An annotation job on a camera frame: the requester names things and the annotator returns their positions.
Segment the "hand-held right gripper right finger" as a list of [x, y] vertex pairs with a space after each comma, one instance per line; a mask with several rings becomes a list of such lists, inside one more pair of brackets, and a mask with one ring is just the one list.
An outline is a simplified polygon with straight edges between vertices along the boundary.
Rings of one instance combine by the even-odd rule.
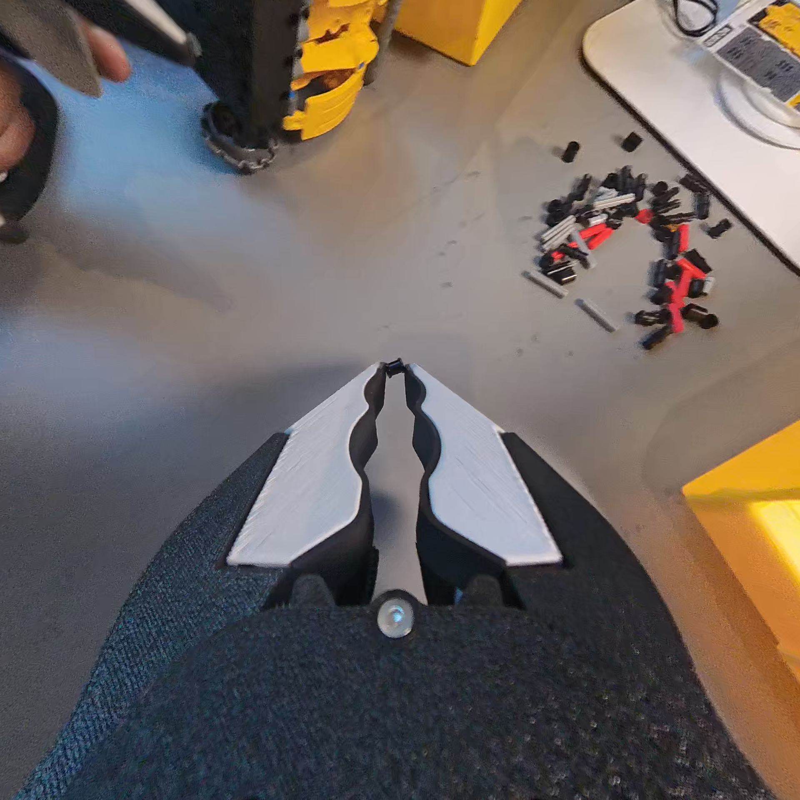
[[422, 512], [500, 569], [560, 565], [561, 551], [503, 441], [505, 431], [416, 363], [406, 367]]

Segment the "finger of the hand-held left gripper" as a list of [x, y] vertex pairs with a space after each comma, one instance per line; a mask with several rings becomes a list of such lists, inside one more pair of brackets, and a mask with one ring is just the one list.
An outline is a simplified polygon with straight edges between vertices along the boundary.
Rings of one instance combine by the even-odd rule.
[[102, 78], [77, 17], [60, 1], [1, 2], [2, 33], [29, 60], [72, 90], [99, 98]]
[[195, 65], [201, 46], [155, 1], [70, 1], [72, 10], [124, 42], [178, 65]]

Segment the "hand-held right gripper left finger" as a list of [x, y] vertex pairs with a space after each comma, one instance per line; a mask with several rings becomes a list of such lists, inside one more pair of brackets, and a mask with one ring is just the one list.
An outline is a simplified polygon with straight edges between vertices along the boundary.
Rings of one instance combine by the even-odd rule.
[[385, 363], [374, 363], [285, 431], [228, 552], [229, 566], [288, 568], [371, 514], [365, 467], [378, 445]]

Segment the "yellow toy block robot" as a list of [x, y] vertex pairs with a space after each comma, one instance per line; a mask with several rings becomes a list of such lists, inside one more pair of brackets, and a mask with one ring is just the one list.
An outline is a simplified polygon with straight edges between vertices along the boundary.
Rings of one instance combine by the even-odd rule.
[[215, 94], [205, 145], [240, 175], [282, 143], [327, 135], [348, 117], [388, 44], [393, 2], [220, 2], [196, 70]]

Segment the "small red black parts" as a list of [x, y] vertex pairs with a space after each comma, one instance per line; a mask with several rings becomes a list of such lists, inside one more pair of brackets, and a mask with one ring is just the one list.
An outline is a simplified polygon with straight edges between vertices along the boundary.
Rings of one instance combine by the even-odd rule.
[[652, 351], [685, 325], [713, 330], [718, 315], [701, 304], [715, 287], [708, 260], [692, 246], [693, 225], [716, 240], [732, 228], [723, 218], [705, 225], [712, 210], [710, 187], [692, 172], [677, 182], [652, 181], [622, 165], [596, 178], [575, 178], [567, 192], [543, 204], [543, 231], [538, 255], [526, 280], [559, 299], [577, 281], [580, 270], [597, 265], [596, 253], [627, 222], [643, 225], [659, 246], [658, 258], [647, 267], [645, 300], [648, 306], [630, 316], [634, 325], [649, 329], [639, 345]]

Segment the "grey desk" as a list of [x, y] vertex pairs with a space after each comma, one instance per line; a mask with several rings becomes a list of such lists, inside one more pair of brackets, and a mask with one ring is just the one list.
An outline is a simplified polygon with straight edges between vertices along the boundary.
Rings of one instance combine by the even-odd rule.
[[378, 360], [419, 363], [573, 483], [669, 605], [717, 712], [798, 798], [798, 683], [684, 484], [798, 420], [798, 277], [695, 235], [721, 323], [648, 353], [656, 243], [626, 226], [566, 300], [527, 281], [544, 203], [684, 172], [578, 59], [620, 2], [525, 2], [476, 67], [395, 38], [331, 134], [253, 177], [205, 147], [194, 74], [130, 48], [100, 99], [43, 76], [53, 173], [2, 246], [2, 798], [69, 718], [165, 538]]

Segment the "person's left hand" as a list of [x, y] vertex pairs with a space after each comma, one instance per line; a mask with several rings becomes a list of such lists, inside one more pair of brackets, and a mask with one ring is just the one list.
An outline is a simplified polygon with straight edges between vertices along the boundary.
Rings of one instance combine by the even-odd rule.
[[[85, 34], [95, 66], [101, 77], [113, 82], [125, 82], [131, 75], [130, 61], [124, 48], [110, 32], [77, 16]], [[21, 79], [9, 60], [1, 59], [1, 172], [15, 167], [30, 148], [35, 125], [23, 105]]]

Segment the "yellow plastic bin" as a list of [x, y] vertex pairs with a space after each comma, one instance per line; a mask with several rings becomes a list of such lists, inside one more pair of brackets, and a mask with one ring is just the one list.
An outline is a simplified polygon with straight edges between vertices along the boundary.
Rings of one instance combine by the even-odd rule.
[[696, 477], [688, 506], [799, 679], [799, 422]]
[[404, 1], [395, 30], [463, 65], [478, 63], [520, 1]]

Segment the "yellow grey sticker sheet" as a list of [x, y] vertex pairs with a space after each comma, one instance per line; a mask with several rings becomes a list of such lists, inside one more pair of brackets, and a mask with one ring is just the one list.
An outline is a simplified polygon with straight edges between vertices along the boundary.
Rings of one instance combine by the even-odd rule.
[[767, 97], [798, 112], [798, 1], [739, 2], [699, 44]]

